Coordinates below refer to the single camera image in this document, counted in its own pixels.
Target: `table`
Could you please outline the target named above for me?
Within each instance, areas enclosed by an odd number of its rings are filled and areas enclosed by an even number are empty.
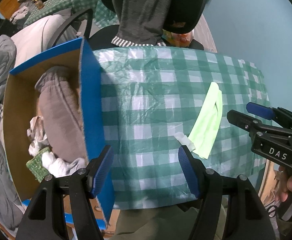
[[[105,139],[115,152],[115,208],[194,200],[173,135],[189,135],[212,81],[223,94],[223,115],[204,165],[230,177],[250,176],[264,168],[266,160],[250,151],[248,133],[226,119],[231,109],[247,114],[248,102],[270,105],[263,75],[253,63],[173,47],[114,48],[94,54],[102,67]]]
[[[44,2],[44,8],[40,10],[34,8],[30,11],[30,16],[24,23],[24,28],[47,15],[52,15],[66,8],[72,7],[75,12],[92,8],[95,12],[97,2],[98,0],[47,0]]]

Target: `green cloth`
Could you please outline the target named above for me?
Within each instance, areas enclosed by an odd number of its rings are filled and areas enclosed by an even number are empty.
[[[105,140],[114,149],[115,208],[194,200],[174,135],[190,134],[211,82],[222,92],[222,118],[211,153],[201,161],[228,177],[250,176],[265,167],[265,159],[251,152],[248,133],[226,118],[231,109],[248,114],[248,102],[270,105],[263,75],[253,63],[174,47],[113,48],[94,55],[102,68]]]
[[[109,10],[102,3],[102,0],[99,0],[96,5],[94,23],[97,27],[104,28],[109,25],[119,24],[119,21],[116,13]]]
[[[58,11],[72,8],[74,12],[86,8],[92,8],[95,12],[98,0],[47,0],[44,2],[44,7],[40,10],[34,8],[30,11],[30,16],[24,23],[24,28],[37,20],[52,15]]]
[[[193,142],[193,150],[199,157],[208,159],[215,142],[223,111],[221,91],[218,84],[212,82],[205,101],[188,139]]]
[[[31,171],[35,178],[42,182],[43,178],[49,174],[49,171],[43,167],[42,155],[44,152],[50,152],[50,148],[46,147],[43,150],[40,150],[39,153],[30,161],[26,163],[26,167]]]
[[[191,207],[186,212],[178,206],[142,210],[121,210],[115,235],[110,240],[187,240],[198,215]],[[221,206],[214,240],[221,240],[226,212]]]

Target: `black headrest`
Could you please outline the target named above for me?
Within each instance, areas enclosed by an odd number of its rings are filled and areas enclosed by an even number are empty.
[[[207,0],[172,0],[163,29],[172,33],[188,33],[199,21]],[[115,12],[112,0],[102,0]]]

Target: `blue cardboard box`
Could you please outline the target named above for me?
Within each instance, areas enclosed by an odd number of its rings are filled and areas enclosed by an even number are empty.
[[[78,102],[83,117],[88,160],[97,158],[105,146],[101,67],[85,39],[78,38],[53,47],[12,69],[4,95],[4,142],[12,180],[21,201],[25,201],[25,204],[32,198],[39,185],[26,167],[26,162],[32,159],[28,153],[30,141],[27,129],[31,118],[40,115],[37,106],[39,93],[35,91],[34,86],[45,71],[56,65],[71,70],[70,85],[74,90],[79,90]],[[101,229],[106,229],[115,201],[110,174],[96,200],[102,210],[102,219],[97,219],[97,223]],[[66,220],[73,222],[70,214],[66,214]]]

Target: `wooden furniture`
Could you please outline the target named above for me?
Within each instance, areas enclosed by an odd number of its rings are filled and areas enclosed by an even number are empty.
[[[280,172],[275,171],[273,167],[274,163],[270,160],[267,160],[264,177],[258,193],[264,206],[267,206],[274,201],[275,192],[279,186]]]
[[[98,203],[97,203],[96,199],[90,199],[90,204],[92,206],[95,218],[102,220],[103,213],[102,213],[101,209],[98,207]],[[69,195],[64,197],[64,212],[69,213],[69,214],[72,213]],[[111,216],[110,216],[108,228],[106,230],[101,231],[103,237],[110,238],[111,236],[113,236],[115,234],[116,222],[117,222],[117,219],[119,216],[119,212],[120,212],[120,210],[113,209]],[[66,223],[66,225],[68,227],[74,228],[74,224]]]
[[[8,20],[18,8],[19,2],[17,0],[2,0],[0,2],[0,13]]]
[[[7,239],[9,240],[15,240],[15,237],[12,236],[6,229],[4,226],[2,226],[2,224],[0,223],[0,230],[5,234],[5,236],[7,237]]]

